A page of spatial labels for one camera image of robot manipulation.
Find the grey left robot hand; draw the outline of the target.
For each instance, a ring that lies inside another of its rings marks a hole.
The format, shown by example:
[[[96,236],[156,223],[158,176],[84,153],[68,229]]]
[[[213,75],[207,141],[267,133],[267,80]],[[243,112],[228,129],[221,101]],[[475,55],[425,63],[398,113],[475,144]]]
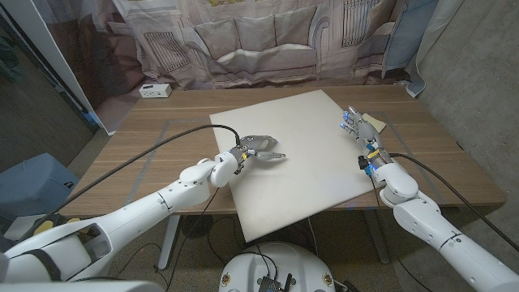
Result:
[[[257,158],[259,161],[281,159],[285,154],[272,152],[270,148],[278,144],[278,141],[270,135],[248,135],[240,139],[237,146],[230,149],[238,163],[238,168],[234,172],[240,174],[243,163],[248,158]]]

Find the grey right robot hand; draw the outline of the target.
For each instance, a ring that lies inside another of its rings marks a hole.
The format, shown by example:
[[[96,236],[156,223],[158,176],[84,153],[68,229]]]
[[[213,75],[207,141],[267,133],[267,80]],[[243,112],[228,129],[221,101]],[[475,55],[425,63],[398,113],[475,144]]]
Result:
[[[362,155],[358,158],[359,168],[372,176],[382,165],[392,163],[392,158],[385,151],[379,132],[352,106],[343,113],[341,128],[352,135]]]

